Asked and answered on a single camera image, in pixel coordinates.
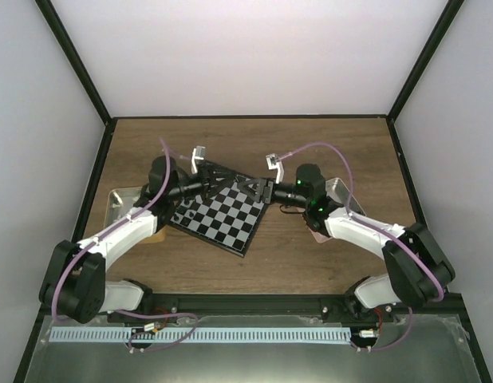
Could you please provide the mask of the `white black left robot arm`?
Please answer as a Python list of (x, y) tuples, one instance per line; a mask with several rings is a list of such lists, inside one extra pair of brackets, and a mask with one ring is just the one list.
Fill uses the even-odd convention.
[(126, 311), (136, 322), (146, 322), (154, 302), (138, 282), (109, 282), (108, 269), (136, 244), (161, 232), (176, 211), (176, 202), (197, 195), (217, 195), (231, 186), (236, 173), (203, 161), (192, 175), (180, 170), (170, 156), (152, 161), (148, 182), (133, 207), (115, 223), (76, 243), (55, 246), (39, 292), (52, 317), (85, 324), (102, 312)]

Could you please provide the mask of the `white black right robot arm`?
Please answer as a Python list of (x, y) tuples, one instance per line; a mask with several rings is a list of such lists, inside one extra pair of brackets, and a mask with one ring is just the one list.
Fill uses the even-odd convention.
[(352, 211), (348, 202), (340, 203), (328, 194), (316, 164), (299, 166), (292, 184), (257, 178), (240, 182), (238, 187), (256, 202), (296, 207), (312, 232), (352, 243), (385, 262), (386, 274), (365, 277), (345, 293), (345, 310), (354, 321), (364, 321), (385, 304), (418, 309), (440, 302), (456, 276), (425, 225), (382, 223)]

